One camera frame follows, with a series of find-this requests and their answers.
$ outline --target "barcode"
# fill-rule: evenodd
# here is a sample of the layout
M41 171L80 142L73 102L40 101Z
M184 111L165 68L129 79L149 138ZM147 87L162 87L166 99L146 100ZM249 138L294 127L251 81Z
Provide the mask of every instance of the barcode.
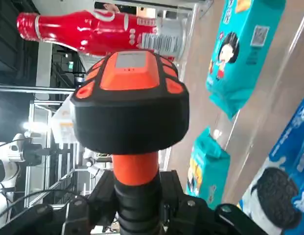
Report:
M265 44L269 27L256 25L251 41L251 46L262 47Z
M142 49L156 50L158 52L176 53L179 38L170 35L156 35L153 33L142 34Z

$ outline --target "package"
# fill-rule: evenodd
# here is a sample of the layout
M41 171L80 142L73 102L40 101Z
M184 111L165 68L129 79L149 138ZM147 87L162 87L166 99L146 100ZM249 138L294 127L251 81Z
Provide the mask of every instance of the package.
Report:
M70 116L70 97L71 95L65 99L50 121L55 143L78 142L74 135L73 122Z
M195 140L187 173L186 194L204 199L211 209L221 203L230 156L210 136L210 128Z
M239 206L269 235L304 235L304 100Z
M285 0L226 0L206 87L232 118L250 98L285 7Z

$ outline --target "store shelf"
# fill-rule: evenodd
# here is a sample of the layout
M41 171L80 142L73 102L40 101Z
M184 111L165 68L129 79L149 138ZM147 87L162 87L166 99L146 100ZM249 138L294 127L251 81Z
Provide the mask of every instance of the store shelf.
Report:
M185 187L194 140L209 125L231 156L223 200L236 204L304 98L304 35L298 39L302 45L286 63L304 9L291 5L286 8L253 95L229 121L210 102L205 85L224 2L214 1L210 7L207 3L196 5L189 49L181 62L181 80L190 95L190 123L185 138L171 149L168 169L178 171ZM287 65L281 77L284 64Z

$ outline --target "teal snack box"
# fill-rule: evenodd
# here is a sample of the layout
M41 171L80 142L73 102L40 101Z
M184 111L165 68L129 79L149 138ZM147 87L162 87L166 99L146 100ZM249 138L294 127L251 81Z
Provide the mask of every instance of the teal snack box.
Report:
M226 0L206 87L229 119L250 98L285 0Z
M229 165L229 154L206 128L192 148L186 194L204 199L209 208L215 209L221 203Z

